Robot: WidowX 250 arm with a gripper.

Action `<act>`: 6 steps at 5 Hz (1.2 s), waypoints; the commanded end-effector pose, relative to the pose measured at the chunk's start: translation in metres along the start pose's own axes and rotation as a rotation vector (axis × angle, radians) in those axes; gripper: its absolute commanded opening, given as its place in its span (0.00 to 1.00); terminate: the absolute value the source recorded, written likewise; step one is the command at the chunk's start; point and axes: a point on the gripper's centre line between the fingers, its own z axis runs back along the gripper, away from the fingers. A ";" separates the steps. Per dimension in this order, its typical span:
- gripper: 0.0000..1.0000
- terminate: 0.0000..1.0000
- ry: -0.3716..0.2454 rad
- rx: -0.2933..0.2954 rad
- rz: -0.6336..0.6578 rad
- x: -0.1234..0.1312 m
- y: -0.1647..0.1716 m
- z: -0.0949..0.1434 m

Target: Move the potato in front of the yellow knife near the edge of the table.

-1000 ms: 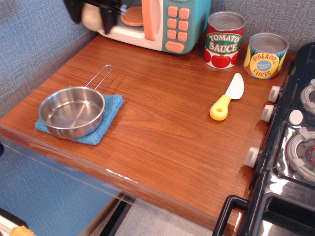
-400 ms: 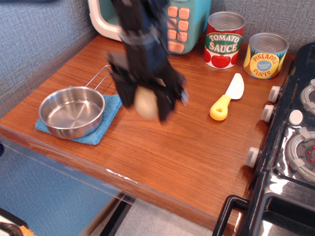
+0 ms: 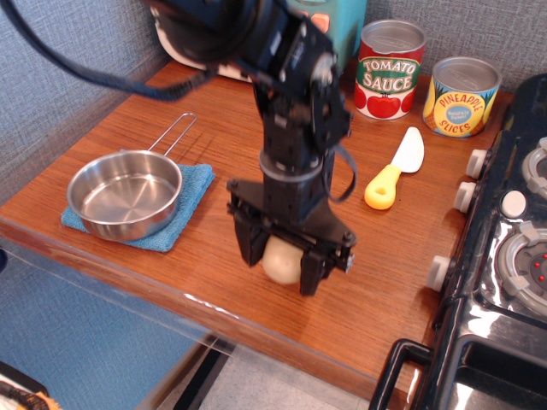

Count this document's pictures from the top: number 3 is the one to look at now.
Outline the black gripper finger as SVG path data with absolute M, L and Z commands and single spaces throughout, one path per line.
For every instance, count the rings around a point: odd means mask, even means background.
M 315 246 L 301 259 L 300 294 L 314 296 L 322 280 L 338 266 L 339 252 L 332 247 Z
M 262 214 L 247 214 L 244 211 L 237 211 L 233 218 L 240 254 L 245 263 L 253 267 L 262 259 L 270 237 L 271 220 Z

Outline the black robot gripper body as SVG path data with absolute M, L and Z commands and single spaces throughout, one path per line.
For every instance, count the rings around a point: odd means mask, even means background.
M 315 246 L 338 249 L 338 269 L 347 272 L 353 265 L 356 234 L 331 210 L 331 202 L 343 202 L 356 182 L 338 198 L 332 196 L 333 157 L 315 157 L 303 169 L 282 170 L 267 157 L 260 159 L 262 180 L 231 179 L 228 212 L 262 214 L 271 220 L 270 237 L 277 236 L 300 248 L 303 253 Z

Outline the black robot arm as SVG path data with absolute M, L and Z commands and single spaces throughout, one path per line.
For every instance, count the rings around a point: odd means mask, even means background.
M 344 155 L 350 113 L 332 41 L 284 1 L 153 1 L 174 50 L 208 69 L 236 68 L 253 84 L 262 117 L 263 179 L 227 183 L 243 259 L 255 265 L 268 240 L 303 256 L 300 292 L 312 296 L 353 260 L 355 234 L 332 212 L 334 162 Z

